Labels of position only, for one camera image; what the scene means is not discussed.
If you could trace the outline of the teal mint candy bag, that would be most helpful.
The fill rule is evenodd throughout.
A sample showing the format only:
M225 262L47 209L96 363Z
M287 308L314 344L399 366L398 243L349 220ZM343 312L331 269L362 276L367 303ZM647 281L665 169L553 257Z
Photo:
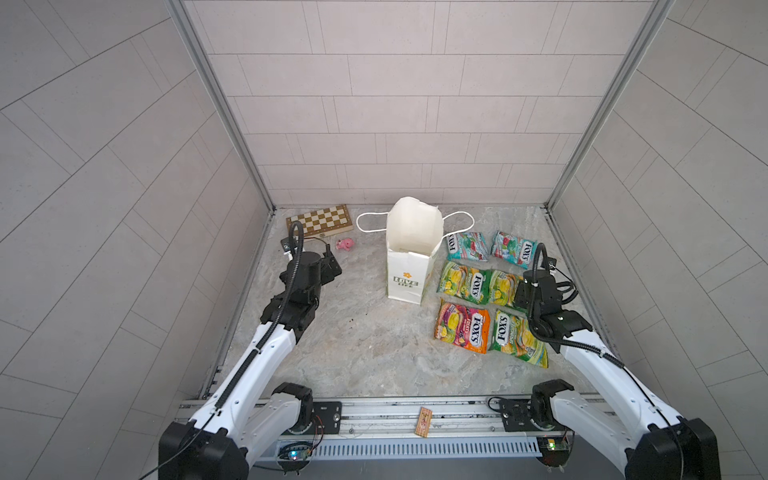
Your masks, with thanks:
M499 231L493 239L491 254L523 269L530 269L538 242Z
M445 238L449 260L488 261L489 251L480 232L458 232Z

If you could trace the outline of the green yellow candy bag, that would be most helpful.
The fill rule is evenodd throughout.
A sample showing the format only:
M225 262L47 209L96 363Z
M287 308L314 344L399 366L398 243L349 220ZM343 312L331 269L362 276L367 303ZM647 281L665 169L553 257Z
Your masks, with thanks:
M489 349L544 369L549 367L546 345L534 337L528 320L497 310Z

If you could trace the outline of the green spring tea candy bag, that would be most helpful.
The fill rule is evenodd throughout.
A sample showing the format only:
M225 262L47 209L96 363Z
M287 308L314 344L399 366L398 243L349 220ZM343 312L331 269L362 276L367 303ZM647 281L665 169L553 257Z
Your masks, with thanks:
M487 300L486 271L447 261L440 275L437 292L473 304L484 304Z

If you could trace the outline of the orange fruit candy bag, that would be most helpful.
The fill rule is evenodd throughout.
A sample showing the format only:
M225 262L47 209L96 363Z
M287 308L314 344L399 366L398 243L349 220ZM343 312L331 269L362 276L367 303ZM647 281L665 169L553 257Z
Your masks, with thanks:
M442 300L434 338L474 353L486 354L490 326L488 310Z

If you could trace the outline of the white paper bag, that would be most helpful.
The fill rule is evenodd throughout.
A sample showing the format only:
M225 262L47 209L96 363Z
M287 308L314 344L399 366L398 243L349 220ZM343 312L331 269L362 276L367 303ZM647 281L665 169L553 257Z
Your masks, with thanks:
M462 210L444 215L438 207L410 196L400 198L381 215L386 225L371 231L385 234L387 297L419 305L441 244L451 235L472 230L475 218ZM454 216L467 217L469 225L445 231L445 221Z

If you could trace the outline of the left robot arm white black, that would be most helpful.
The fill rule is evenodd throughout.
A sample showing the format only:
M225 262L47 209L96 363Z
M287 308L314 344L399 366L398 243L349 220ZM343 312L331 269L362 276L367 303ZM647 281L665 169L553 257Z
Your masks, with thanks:
M160 479L245 479L258 458L289 429L312 425L308 387L283 383L258 406L277 368L315 318L321 288L342 272L331 251L299 251L235 368L185 422L172 422L158 445Z

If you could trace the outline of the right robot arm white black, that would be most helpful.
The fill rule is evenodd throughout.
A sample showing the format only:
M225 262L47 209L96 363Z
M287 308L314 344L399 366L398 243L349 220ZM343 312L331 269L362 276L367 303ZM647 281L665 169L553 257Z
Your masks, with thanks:
M627 479L718 479L714 431L687 419L646 387L615 357L584 317L565 309L566 286L546 269L524 273L518 290L533 336L575 366L612 408L593 406L563 380L533 387L532 423L565 427L586 440Z

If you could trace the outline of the small pink pig toy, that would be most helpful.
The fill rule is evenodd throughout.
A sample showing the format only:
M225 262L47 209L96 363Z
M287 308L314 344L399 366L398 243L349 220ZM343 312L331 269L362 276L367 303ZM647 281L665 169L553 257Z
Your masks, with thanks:
M336 248L338 250L350 251L355 246L355 242L351 238L343 238L336 242Z

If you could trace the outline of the wooden chessboard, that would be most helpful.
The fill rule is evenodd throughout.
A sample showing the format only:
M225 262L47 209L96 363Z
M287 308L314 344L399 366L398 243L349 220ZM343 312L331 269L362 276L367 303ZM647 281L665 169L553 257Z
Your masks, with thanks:
M355 226L345 204L305 212L288 217L287 229L295 222L302 224L304 238L326 238L352 231Z

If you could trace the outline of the right controller board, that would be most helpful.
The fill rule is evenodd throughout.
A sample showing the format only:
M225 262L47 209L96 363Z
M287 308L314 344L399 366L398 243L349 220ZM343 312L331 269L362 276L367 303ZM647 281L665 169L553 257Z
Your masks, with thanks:
M541 453L538 461L544 466L563 469L568 463L572 446L565 437L538 437L537 444Z

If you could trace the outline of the left controller board with LED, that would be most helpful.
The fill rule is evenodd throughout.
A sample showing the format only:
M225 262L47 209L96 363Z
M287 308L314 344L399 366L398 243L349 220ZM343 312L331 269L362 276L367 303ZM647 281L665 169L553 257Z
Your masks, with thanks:
M299 474L309 465L313 451L314 444L311 442L300 441L287 444L278 451L278 465L285 474L289 472Z

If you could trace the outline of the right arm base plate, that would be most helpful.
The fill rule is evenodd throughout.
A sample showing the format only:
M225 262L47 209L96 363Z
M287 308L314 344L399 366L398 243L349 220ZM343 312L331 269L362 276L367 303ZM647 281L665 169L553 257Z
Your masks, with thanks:
M495 409L502 418L506 432L565 433L569 428L559 423L547 399L500 398Z

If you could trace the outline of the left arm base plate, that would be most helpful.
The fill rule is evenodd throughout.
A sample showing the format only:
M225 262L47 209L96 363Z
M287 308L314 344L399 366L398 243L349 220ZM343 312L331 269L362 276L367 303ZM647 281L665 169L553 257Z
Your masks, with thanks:
M285 431L289 435L338 434L343 404L340 401L314 401L312 408L302 404L297 422Z

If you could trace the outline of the aluminium front rail frame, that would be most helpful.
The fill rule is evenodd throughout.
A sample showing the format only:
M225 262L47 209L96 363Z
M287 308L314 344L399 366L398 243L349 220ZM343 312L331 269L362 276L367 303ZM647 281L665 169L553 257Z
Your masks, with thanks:
M612 414L602 397L582 395L593 406ZM506 432L495 409L500 398L512 397L407 397L350 398L343 404L340 431L310 435L285 432L257 461L277 458L282 446L306 441L314 444L312 458L430 458L430 457L540 457L538 437L565 437L572 448L573 431ZM429 435L414 433L421 407L433 412Z

